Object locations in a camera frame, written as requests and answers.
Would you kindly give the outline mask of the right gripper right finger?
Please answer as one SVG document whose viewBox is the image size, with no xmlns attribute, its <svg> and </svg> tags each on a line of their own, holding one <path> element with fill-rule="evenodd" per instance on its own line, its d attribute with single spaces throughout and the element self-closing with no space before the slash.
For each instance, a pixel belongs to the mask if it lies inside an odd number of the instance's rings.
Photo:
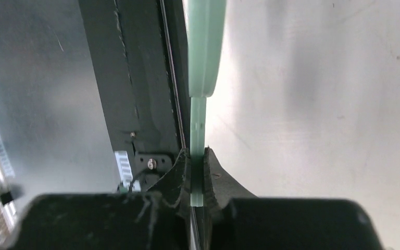
<svg viewBox="0 0 400 250">
<path fill-rule="evenodd" d="M 207 147 L 204 153 L 204 206 L 213 221 L 220 221 L 231 199 L 254 198 L 255 194 L 222 168 L 213 149 Z"/>
</svg>

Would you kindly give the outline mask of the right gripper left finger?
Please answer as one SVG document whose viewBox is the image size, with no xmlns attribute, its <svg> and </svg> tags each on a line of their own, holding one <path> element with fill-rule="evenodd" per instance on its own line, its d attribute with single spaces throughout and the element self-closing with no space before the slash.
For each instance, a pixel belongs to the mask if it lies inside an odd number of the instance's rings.
<svg viewBox="0 0 400 250">
<path fill-rule="evenodd" d="M 177 216 L 188 218 L 191 193 L 191 157 L 189 150 L 187 148 L 180 150 L 173 167 L 147 190 L 159 192 L 164 203 L 174 209 Z"/>
</svg>

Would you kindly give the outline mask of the green hand brush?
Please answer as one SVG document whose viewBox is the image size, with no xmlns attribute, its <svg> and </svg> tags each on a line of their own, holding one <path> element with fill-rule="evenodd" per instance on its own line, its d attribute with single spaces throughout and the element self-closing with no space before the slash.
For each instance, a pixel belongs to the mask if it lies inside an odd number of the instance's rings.
<svg viewBox="0 0 400 250">
<path fill-rule="evenodd" d="M 192 207 L 204 205 L 206 104 L 207 98 L 213 95 L 217 84 L 226 5 L 226 1 L 187 2 Z"/>
</svg>

